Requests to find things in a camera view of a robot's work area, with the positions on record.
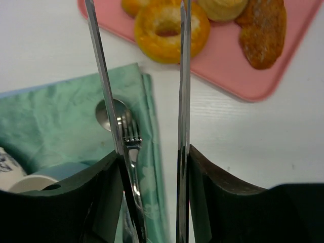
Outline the yellow ring donut bread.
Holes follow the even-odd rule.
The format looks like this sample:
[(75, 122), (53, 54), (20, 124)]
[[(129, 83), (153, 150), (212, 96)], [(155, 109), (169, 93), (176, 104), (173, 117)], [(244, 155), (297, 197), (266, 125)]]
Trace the yellow ring donut bread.
[[(135, 42), (153, 61), (178, 64), (181, 48), (181, 1), (156, 1), (142, 8), (134, 25)], [(191, 57), (206, 45), (210, 22), (205, 11), (192, 2)]]

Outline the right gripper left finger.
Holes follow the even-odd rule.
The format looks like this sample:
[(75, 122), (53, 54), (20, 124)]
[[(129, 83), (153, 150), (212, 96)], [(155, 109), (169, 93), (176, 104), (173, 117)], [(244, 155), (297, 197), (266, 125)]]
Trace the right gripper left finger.
[(129, 158), (129, 152), (123, 138), (123, 132), (129, 124), (127, 113), (123, 112), (119, 115), (116, 112), (94, 2), (85, 1), (85, 5), (88, 13), (88, 25), (91, 33), (93, 49), (102, 83), (105, 106), (109, 118), (110, 129), (114, 139), (119, 171), (121, 174), (121, 180), (123, 182), (130, 219), (134, 228), (133, 238), (135, 242), (146, 242), (147, 237), (145, 223), (143, 214), (140, 212), (140, 208), (137, 205), (138, 195), (134, 191), (134, 186), (136, 184), (133, 181), (131, 160)]

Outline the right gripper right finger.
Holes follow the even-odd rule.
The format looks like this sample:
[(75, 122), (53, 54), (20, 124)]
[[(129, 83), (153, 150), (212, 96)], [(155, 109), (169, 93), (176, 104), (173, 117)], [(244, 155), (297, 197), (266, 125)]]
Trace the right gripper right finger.
[(178, 113), (177, 215), (176, 242), (189, 240), (189, 131), (190, 131), (190, 58), (191, 1), (182, 1), (181, 59)]

